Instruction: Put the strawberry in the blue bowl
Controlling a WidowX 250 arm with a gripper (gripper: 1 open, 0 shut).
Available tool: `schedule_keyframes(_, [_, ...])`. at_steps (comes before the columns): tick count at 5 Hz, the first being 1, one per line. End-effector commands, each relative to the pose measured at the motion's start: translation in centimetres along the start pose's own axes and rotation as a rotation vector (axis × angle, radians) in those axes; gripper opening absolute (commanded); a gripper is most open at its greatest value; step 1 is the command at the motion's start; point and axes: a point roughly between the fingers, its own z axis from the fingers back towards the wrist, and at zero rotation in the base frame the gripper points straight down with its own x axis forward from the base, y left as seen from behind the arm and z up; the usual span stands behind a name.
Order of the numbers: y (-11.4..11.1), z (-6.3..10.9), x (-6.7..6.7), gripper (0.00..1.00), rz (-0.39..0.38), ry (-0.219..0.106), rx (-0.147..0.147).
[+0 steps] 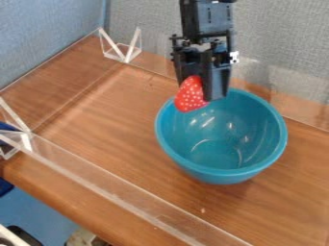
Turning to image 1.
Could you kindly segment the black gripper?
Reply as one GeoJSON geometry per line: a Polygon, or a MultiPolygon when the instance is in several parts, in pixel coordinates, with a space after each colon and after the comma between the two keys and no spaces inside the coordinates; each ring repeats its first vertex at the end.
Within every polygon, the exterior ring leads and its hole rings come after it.
{"type": "Polygon", "coordinates": [[[179,83],[200,74],[208,102],[228,95],[239,62],[233,5],[239,0],[180,0],[183,34],[172,35],[179,83]]]}

